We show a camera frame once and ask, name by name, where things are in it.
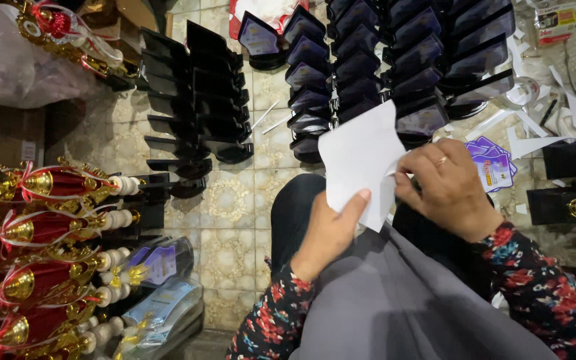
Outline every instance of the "cable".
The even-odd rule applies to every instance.
[[[574,81],[572,81],[572,76],[570,75],[570,67],[568,66],[568,62],[570,61],[570,55],[568,54],[568,41],[564,41],[564,62],[566,65],[566,73],[568,74],[568,78],[570,79],[570,86],[572,87],[572,91],[576,95],[576,87]]]

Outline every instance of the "tiled floor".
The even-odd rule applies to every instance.
[[[228,36],[228,0],[183,0],[173,7],[173,37],[183,42],[186,20],[218,32],[228,39],[232,50],[241,45]],[[322,3],[312,12],[325,20]],[[291,132],[279,126],[266,135],[262,130],[289,114],[289,86],[284,82],[286,67],[270,72],[244,66],[246,86],[251,94],[251,120],[258,119],[274,102],[274,110],[254,130],[255,156],[238,165],[220,164],[209,175],[208,189],[199,197],[173,199],[166,206],[164,233],[188,236],[196,251],[193,277],[205,286],[205,326],[235,330],[269,282],[264,256],[270,255],[270,209],[277,192],[290,179],[304,172],[323,174],[322,167],[304,167],[295,160],[288,145]],[[464,140],[481,121],[496,112],[490,105],[482,114],[454,122],[451,135]],[[69,160],[89,162],[107,172],[127,175],[148,173],[146,159],[172,158],[150,150],[144,135],[163,136],[151,130],[146,116],[150,109],[145,93],[132,90],[113,94],[100,87],[86,102],[84,121],[56,146],[47,150],[47,164],[60,154]],[[509,117],[483,135],[509,149],[506,128],[515,126],[519,138],[526,134],[520,120]],[[447,136],[443,130],[438,136]],[[541,152],[516,160],[519,168],[512,188],[493,194],[497,207],[524,232],[539,241],[547,254],[565,265],[576,266],[576,226],[532,227],[530,215],[517,212],[527,205],[526,190],[555,186],[545,177]]]

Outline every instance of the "floral shirt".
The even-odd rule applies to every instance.
[[[575,277],[510,223],[473,247],[491,265],[492,282],[507,299],[512,319],[560,359],[576,359]],[[226,360],[287,359],[299,347],[311,299],[311,284],[285,266],[232,338]]]

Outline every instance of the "cardboard box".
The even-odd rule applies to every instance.
[[[33,160],[44,165],[45,110],[0,106],[0,165],[18,167]]]

